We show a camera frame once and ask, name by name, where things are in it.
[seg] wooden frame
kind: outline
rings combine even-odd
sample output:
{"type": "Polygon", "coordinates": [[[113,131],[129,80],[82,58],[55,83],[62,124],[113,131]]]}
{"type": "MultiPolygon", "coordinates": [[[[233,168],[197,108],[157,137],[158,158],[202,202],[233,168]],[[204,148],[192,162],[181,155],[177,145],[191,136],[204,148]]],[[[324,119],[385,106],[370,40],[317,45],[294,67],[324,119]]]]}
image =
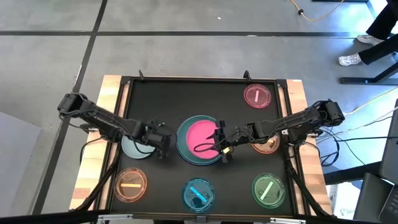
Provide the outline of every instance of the wooden frame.
{"type": "MultiPolygon", "coordinates": [[[[119,93],[119,87],[121,82],[120,75],[105,75],[101,89],[99,91],[99,97],[97,105],[105,108],[108,111],[113,112],[116,106],[116,100],[119,93]]],[[[307,101],[305,99],[304,88],[301,80],[287,80],[287,87],[290,98],[290,106],[292,112],[296,113],[304,110],[307,107],[307,101]]],[[[122,116],[124,113],[124,107],[127,98],[128,83],[123,87],[122,100],[119,108],[119,115],[122,116]]],[[[287,115],[285,95],[282,88],[279,88],[280,103],[282,106],[282,113],[284,116],[287,115]]],[[[87,141],[96,139],[99,137],[98,133],[89,133],[87,141]]],[[[315,143],[314,138],[307,138],[310,143],[315,143]]],[[[98,183],[101,173],[101,168],[104,160],[106,149],[106,141],[96,141],[86,146],[79,173],[77,176],[75,189],[73,191],[72,200],[70,203],[70,209],[79,206],[84,199],[94,189],[98,183]]],[[[113,160],[114,152],[116,150],[116,144],[111,147],[110,161],[113,160]]],[[[322,167],[319,160],[317,149],[313,146],[303,145],[300,147],[300,157],[302,161],[302,169],[304,173],[305,185],[311,192],[315,200],[322,206],[322,208],[331,214],[331,207],[329,198],[326,192],[325,180],[323,178],[322,167]]],[[[104,209],[106,198],[108,196],[109,181],[106,183],[103,189],[103,194],[99,204],[99,208],[104,209]]],[[[297,198],[297,207],[299,214],[304,214],[304,206],[302,195],[299,188],[295,184],[295,192],[297,198]]]]}

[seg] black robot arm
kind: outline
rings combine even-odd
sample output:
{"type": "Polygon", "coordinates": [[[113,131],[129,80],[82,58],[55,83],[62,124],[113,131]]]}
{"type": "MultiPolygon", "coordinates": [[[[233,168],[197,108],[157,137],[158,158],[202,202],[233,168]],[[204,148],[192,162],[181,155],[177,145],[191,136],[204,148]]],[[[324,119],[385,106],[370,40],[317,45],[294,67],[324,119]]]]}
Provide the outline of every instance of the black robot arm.
{"type": "Polygon", "coordinates": [[[170,137],[157,132],[161,124],[155,121],[143,123],[124,119],[97,106],[81,93],[66,94],[57,109],[61,117],[81,118],[98,128],[100,135],[111,142],[119,142],[123,136],[127,136],[134,142],[154,146],[161,158],[167,154],[170,137]]]}
{"type": "Polygon", "coordinates": [[[218,129],[213,138],[215,144],[207,149],[217,150],[220,154],[230,153],[225,150],[241,144],[264,144],[279,131],[286,130],[289,143],[299,144],[305,141],[307,134],[322,126],[338,126],[345,120],[340,107],[331,100],[318,101],[307,109],[275,121],[255,121],[244,128],[225,128],[224,121],[217,121],[218,129]]]}

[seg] black pants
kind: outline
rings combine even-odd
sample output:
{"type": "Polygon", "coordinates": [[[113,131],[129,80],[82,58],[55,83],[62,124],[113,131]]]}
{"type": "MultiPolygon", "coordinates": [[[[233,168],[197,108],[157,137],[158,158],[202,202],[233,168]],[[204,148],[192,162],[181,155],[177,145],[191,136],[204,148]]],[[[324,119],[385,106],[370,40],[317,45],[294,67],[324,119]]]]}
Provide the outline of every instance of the black pants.
{"type": "Polygon", "coordinates": [[[394,35],[390,39],[387,39],[392,28],[396,25],[396,22],[397,18],[392,9],[389,5],[386,5],[383,11],[380,12],[376,20],[366,31],[366,33],[375,38],[385,40],[380,44],[359,53],[359,56],[366,65],[369,65],[370,63],[398,50],[398,35],[394,35]]]}

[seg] pink petri dish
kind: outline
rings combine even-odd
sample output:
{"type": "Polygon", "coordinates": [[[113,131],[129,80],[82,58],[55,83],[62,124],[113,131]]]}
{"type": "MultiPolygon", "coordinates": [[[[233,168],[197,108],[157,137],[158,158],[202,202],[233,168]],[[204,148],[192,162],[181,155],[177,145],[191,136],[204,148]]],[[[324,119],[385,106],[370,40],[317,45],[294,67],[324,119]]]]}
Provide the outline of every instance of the pink petri dish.
{"type": "MultiPolygon", "coordinates": [[[[187,132],[187,146],[189,148],[189,151],[191,151],[193,155],[201,159],[212,159],[218,156],[218,152],[215,150],[207,150],[205,152],[195,152],[193,150],[195,146],[202,143],[214,144],[215,143],[214,139],[213,138],[207,139],[207,137],[214,134],[214,130],[216,129],[217,129],[216,124],[208,120],[197,121],[193,125],[191,125],[187,132]]],[[[197,150],[200,151],[203,149],[207,149],[209,147],[211,147],[211,144],[199,146],[197,147],[197,150]]]]}
{"type": "Polygon", "coordinates": [[[265,108],[271,102],[271,92],[260,84],[252,84],[244,89],[244,100],[254,108],[265,108]]]}

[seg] concrete floor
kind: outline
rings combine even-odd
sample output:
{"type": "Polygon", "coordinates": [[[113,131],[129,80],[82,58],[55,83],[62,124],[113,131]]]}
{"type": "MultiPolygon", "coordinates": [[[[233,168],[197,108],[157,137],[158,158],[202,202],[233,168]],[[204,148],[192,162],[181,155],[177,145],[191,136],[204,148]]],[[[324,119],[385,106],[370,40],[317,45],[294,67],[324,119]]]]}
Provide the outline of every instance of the concrete floor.
{"type": "MultiPolygon", "coordinates": [[[[298,1],[307,16],[319,17],[333,2],[298,1]]],[[[92,30],[100,0],[12,1],[0,6],[0,30],[92,30]]],[[[364,32],[373,21],[365,3],[344,3],[330,17],[307,22],[290,1],[280,0],[109,0],[100,30],[227,30],[262,32],[364,32]]],[[[89,37],[0,36],[0,111],[43,129],[26,169],[13,213],[29,212],[55,136],[56,107],[72,89],[89,37]]],[[[368,48],[354,39],[327,37],[97,37],[80,92],[96,101],[103,75],[241,77],[303,80],[308,104],[337,101],[349,112],[391,86],[340,85],[338,77],[373,77],[394,63],[391,56],[371,65],[342,67],[340,55],[368,48]]],[[[390,110],[398,92],[369,105],[334,130],[364,124],[390,110]]],[[[389,121],[353,131],[342,138],[383,136],[389,121]]],[[[81,145],[86,134],[69,128],[43,212],[68,210],[81,145]]],[[[350,142],[364,162],[378,161],[385,140],[350,142]]],[[[322,154],[333,142],[319,145],[322,154]]],[[[345,145],[334,167],[360,165],[345,145]]]]}

